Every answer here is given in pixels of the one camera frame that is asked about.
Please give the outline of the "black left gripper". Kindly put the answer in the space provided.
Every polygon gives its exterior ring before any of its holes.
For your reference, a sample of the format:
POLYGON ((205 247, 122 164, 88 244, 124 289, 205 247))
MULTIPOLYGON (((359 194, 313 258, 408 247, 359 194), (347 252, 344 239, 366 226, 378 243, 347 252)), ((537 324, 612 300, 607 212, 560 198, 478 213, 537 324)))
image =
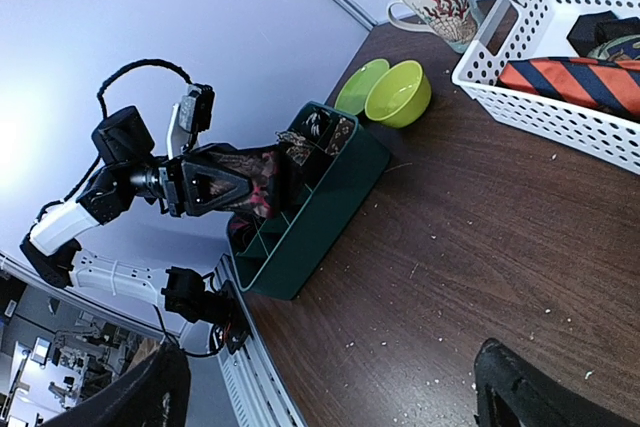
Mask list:
POLYGON ((192 151, 193 160, 154 156, 136 164, 129 180, 137 197, 172 217, 223 211, 252 191, 249 177, 217 162, 244 162, 250 154, 229 143, 210 143, 192 151))

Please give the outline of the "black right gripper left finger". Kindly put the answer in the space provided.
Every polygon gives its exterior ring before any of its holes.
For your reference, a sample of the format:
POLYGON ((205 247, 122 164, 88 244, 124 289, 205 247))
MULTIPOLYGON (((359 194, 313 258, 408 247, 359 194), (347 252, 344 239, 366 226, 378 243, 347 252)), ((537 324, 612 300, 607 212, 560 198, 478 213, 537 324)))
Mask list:
POLYGON ((190 386, 186 355, 163 344, 107 388, 43 426, 184 426, 190 386))

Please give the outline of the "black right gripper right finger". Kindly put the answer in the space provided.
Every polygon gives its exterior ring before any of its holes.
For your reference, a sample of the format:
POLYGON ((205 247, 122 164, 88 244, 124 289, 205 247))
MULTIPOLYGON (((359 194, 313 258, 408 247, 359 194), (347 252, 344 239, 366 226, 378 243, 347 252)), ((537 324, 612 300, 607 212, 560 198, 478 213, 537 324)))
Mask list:
POLYGON ((497 339, 474 360, 478 426, 633 426, 561 386, 497 339))

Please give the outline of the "dark red patterned tie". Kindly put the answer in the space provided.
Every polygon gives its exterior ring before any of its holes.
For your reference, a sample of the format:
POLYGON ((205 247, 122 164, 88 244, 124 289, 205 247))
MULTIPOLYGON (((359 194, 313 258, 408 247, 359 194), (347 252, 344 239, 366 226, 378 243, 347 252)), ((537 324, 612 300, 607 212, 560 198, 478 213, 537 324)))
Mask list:
POLYGON ((250 154, 244 162, 217 162, 250 178, 251 193, 223 211, 272 219, 289 208, 302 191, 302 172, 278 144, 240 149, 250 154))

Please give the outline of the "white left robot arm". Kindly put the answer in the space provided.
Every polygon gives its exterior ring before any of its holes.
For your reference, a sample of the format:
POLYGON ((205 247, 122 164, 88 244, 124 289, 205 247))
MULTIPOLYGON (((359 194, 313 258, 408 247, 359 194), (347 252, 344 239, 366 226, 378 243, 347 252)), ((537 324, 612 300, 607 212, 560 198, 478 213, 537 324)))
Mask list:
POLYGON ((210 113, 208 107, 174 105, 164 156, 153 155, 154 141, 136 107, 102 120, 91 134, 100 168, 77 197, 36 220, 20 245, 38 275, 59 289, 89 288, 133 298, 189 323, 219 328, 234 323, 236 299, 226 289, 207 286, 198 272, 142 268, 98 255, 78 240, 127 212, 136 198, 158 203, 162 212, 179 217, 204 215, 248 193, 248 176, 214 162, 217 145, 197 143, 210 113))

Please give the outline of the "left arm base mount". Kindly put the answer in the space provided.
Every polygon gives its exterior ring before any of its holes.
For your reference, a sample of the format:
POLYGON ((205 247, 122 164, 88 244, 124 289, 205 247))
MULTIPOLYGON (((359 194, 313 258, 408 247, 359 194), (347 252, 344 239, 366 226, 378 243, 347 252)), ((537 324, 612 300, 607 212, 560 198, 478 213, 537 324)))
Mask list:
POLYGON ((202 319, 210 325, 207 356, 227 349, 233 355, 251 335, 249 322, 234 283, 227 279, 219 289, 205 292, 202 319))

